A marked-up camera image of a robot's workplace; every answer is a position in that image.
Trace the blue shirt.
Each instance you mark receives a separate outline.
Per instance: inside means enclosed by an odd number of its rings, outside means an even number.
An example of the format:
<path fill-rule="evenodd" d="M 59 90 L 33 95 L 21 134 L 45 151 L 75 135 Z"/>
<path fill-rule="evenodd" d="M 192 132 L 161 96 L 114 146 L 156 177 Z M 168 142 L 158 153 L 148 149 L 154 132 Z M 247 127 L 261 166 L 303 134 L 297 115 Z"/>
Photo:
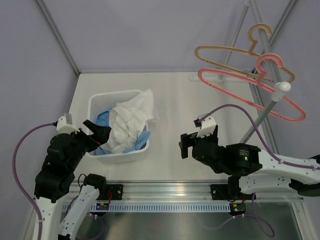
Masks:
<path fill-rule="evenodd" d="M 137 116 L 139 111 L 123 107 L 109 107 L 98 114 L 95 123 L 111 127 L 109 140 L 94 151 L 94 155 L 127 154 L 139 151 L 146 146 L 150 137 L 147 120 Z"/>

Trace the white shirt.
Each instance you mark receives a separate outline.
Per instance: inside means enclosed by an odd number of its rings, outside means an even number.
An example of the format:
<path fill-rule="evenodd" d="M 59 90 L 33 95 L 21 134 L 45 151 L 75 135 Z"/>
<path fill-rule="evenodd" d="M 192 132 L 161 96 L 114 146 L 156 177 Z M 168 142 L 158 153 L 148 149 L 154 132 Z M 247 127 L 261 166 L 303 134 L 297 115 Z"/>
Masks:
<path fill-rule="evenodd" d="M 140 150 L 148 141 L 148 122 L 155 122 L 159 115 L 151 89 L 140 92 L 129 101 L 117 103 L 109 112 L 111 127 L 107 145 L 112 153 Z"/>

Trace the pink plastic hanger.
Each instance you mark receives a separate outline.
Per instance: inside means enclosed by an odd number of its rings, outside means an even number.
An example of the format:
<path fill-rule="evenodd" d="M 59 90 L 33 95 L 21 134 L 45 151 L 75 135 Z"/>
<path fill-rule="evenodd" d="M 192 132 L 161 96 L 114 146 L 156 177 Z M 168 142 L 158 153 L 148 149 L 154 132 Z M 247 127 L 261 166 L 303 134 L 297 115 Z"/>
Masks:
<path fill-rule="evenodd" d="M 227 76 L 227 77 L 232 77 L 232 78 L 236 78 L 238 80 L 242 80 L 245 81 L 247 83 L 253 84 L 259 88 L 264 89 L 265 91 L 271 93 L 271 100 L 278 103 L 281 100 L 283 100 L 285 103 L 289 104 L 292 108 L 294 108 L 298 113 L 299 116 L 297 118 L 290 118 L 287 116 L 283 116 L 275 111 L 270 111 L 269 114 L 280 118 L 284 121 L 288 121 L 288 122 L 292 122 L 292 123 L 298 123 L 303 121 L 306 118 L 306 112 L 300 107 L 298 106 L 294 101 L 292 101 L 290 98 L 288 98 L 286 96 L 286 94 L 291 90 L 291 84 L 287 81 L 282 81 L 282 82 L 278 82 L 274 85 L 274 87 L 271 87 L 265 83 L 262 82 L 263 77 L 267 74 L 267 72 L 262 68 L 262 62 L 266 61 L 266 60 L 272 60 L 276 63 L 277 68 L 279 69 L 283 69 L 284 68 L 284 61 L 283 59 L 275 54 L 275 53 L 266 53 L 263 54 L 262 56 L 258 57 L 258 59 L 256 60 L 255 63 L 255 67 L 256 70 L 259 72 L 259 76 L 257 79 L 253 79 L 247 76 L 244 76 L 243 74 L 237 74 L 237 73 L 233 73 L 233 72 L 229 72 L 229 71 L 225 71 L 225 70 L 220 70 L 220 69 L 214 69 L 214 68 L 202 68 L 198 71 L 197 76 L 199 78 L 199 80 L 201 82 L 203 82 L 204 84 L 236 99 L 239 100 L 247 105 L 250 105 L 258 110 L 263 111 L 264 107 L 256 104 L 244 97 L 241 97 L 235 93 L 232 93 L 230 91 L 225 90 L 222 87 L 219 87 L 213 83 L 210 83 L 209 81 L 207 81 L 204 77 L 203 77 L 203 73 L 215 73 L 215 74 L 219 74 L 219 75 L 223 75 L 223 76 Z"/>

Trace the beige wooden hanger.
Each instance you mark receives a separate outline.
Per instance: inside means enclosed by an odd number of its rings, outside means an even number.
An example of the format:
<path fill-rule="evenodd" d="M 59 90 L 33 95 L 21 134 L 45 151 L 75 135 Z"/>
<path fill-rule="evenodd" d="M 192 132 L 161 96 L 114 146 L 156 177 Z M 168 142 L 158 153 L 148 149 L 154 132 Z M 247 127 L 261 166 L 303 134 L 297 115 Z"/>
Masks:
<path fill-rule="evenodd" d="M 266 23 L 257 23 L 255 25 L 253 25 L 247 32 L 247 38 L 248 41 L 251 43 L 250 47 L 248 49 L 242 49 L 242 48 L 237 48 L 234 47 L 234 43 L 231 44 L 231 46 L 224 46 L 224 45 L 200 45 L 198 47 L 195 48 L 194 50 L 194 54 L 195 56 L 203 61 L 206 62 L 208 64 L 214 65 L 220 69 L 223 70 L 228 70 L 228 71 L 232 71 L 232 72 L 236 72 L 236 73 L 240 73 L 243 74 L 247 77 L 251 77 L 251 78 L 257 78 L 260 74 L 259 73 L 254 73 L 245 69 L 240 68 L 238 65 L 234 65 L 234 64 L 229 64 L 230 58 L 232 56 L 232 54 L 236 54 L 239 58 L 238 60 L 240 60 L 241 64 L 246 64 L 247 60 L 249 64 L 253 64 L 253 60 L 257 60 L 262 53 L 257 53 L 255 52 L 255 48 L 258 44 L 258 40 L 254 38 L 253 34 L 254 31 L 262 31 L 263 33 L 265 33 L 267 36 L 271 35 L 273 33 L 272 28 L 266 24 Z M 220 52 L 226 52 L 226 59 L 224 60 L 224 62 L 220 62 L 220 61 L 216 61 L 216 60 L 212 60 L 209 58 L 206 58 L 202 55 L 200 55 L 201 51 L 220 51 Z"/>

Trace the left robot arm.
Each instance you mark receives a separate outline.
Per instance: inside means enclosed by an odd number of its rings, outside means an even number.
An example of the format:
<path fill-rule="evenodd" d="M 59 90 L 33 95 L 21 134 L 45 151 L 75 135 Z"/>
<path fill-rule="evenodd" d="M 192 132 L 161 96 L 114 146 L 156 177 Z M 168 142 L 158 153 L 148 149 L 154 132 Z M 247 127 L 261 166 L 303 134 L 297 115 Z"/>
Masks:
<path fill-rule="evenodd" d="M 47 155 L 35 178 L 35 203 L 37 206 L 38 239 L 74 240 L 90 205 L 95 200 L 109 196 L 104 176 L 90 173 L 64 220 L 61 220 L 63 205 L 75 179 L 75 170 L 86 153 L 105 144 L 111 128 L 99 126 L 89 120 L 83 123 L 91 134 L 60 117 L 53 126 L 58 134 L 50 140 Z"/>

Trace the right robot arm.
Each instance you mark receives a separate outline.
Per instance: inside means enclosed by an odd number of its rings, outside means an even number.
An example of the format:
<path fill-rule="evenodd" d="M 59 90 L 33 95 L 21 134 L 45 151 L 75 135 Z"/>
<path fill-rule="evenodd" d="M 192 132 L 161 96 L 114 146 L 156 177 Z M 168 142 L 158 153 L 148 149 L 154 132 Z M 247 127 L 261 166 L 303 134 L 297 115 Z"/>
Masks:
<path fill-rule="evenodd" d="M 257 146 L 218 144 L 218 126 L 207 135 L 194 132 L 180 136 L 182 159 L 192 158 L 216 174 L 228 175 L 226 192 L 237 199 L 258 193 L 295 192 L 304 197 L 320 195 L 320 157 L 301 159 L 278 155 Z"/>

